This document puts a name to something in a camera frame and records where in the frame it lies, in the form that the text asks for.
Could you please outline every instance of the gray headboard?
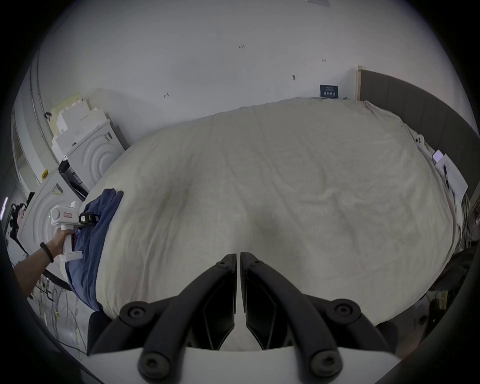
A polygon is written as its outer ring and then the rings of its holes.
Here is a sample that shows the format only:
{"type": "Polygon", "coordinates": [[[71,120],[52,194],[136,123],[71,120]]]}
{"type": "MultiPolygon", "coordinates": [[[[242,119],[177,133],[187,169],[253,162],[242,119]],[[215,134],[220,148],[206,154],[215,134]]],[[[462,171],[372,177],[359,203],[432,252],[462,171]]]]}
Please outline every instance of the gray headboard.
{"type": "Polygon", "coordinates": [[[361,70],[359,100],[398,115],[435,150],[447,153],[472,195],[480,180],[480,138],[447,104],[424,90],[381,73],[361,70]]]}

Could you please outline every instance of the bed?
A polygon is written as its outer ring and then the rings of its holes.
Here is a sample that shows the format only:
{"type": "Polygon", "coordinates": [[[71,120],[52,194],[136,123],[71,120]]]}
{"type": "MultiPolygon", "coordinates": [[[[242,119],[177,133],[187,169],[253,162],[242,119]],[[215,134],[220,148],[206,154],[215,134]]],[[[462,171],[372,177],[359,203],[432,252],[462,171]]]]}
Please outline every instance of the bed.
{"type": "MultiPolygon", "coordinates": [[[[103,311],[113,318],[130,301],[175,296],[224,255],[241,251],[305,294],[354,300],[374,324],[423,296],[454,252],[461,226],[415,131],[451,155],[468,197],[480,179],[480,160],[472,157],[480,144],[463,125],[460,145],[451,123],[458,115],[446,113],[438,123],[440,104],[432,112],[431,95],[419,106],[408,93],[413,86],[400,82],[407,92],[394,92],[396,79],[362,72],[360,100],[244,107],[130,147],[84,203],[105,188],[123,191],[97,271],[103,311]],[[382,77],[386,92],[379,91],[382,77]],[[402,103],[401,111],[393,107],[402,103]]],[[[236,321],[228,348],[258,348],[247,333],[236,321]]]]}

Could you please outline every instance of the label on box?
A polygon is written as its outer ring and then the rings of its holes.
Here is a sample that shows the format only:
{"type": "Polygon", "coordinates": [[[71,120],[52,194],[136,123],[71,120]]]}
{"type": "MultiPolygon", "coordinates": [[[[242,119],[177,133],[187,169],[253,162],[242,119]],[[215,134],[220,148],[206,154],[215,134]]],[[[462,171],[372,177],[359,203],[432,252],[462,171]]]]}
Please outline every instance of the label on box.
{"type": "Polygon", "coordinates": [[[327,97],[329,99],[338,99],[338,86],[320,85],[320,97],[327,97]]]}

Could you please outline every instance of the wrinkled fabric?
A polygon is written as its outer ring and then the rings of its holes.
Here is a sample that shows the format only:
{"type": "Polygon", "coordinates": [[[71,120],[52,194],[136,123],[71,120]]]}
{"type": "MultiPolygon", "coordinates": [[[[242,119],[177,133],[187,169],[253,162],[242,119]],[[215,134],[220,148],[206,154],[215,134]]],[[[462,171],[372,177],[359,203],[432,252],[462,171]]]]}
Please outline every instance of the wrinkled fabric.
{"type": "MultiPolygon", "coordinates": [[[[424,295],[458,238],[453,200],[408,126],[356,100],[295,98],[164,128],[91,195],[104,188],[124,191],[96,280],[111,317],[251,252],[301,292],[351,299],[378,324],[424,295]]],[[[222,348],[258,348],[241,303],[222,348]]]]}
{"type": "Polygon", "coordinates": [[[91,201],[83,212],[94,213],[100,219],[93,227],[75,229],[75,251],[82,251],[83,258],[65,263],[68,282],[72,291],[86,305],[95,311],[102,306],[96,300],[96,278],[100,256],[102,255],[105,236],[110,222],[122,200],[123,192],[105,189],[95,200],[91,201]]]}

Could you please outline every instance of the bolt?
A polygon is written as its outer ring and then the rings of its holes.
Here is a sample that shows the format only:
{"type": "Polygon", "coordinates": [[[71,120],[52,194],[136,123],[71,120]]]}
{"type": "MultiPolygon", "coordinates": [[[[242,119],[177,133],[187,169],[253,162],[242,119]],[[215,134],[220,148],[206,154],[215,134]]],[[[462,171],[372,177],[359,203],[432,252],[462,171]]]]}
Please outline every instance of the bolt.
{"type": "Polygon", "coordinates": [[[315,376],[332,376],[342,369],[342,360],[338,352],[328,349],[318,352],[310,363],[310,368],[315,376]]]}
{"type": "Polygon", "coordinates": [[[142,317],[145,314],[145,310],[140,307],[135,307],[129,310],[128,315],[132,318],[142,317]]]}
{"type": "Polygon", "coordinates": [[[164,379],[170,374],[170,363],[161,354],[146,353],[140,357],[138,368],[141,373],[151,379],[164,379]]]}
{"type": "Polygon", "coordinates": [[[335,308],[335,312],[341,316],[350,316],[352,314],[352,308],[349,305],[341,304],[335,308]]]}

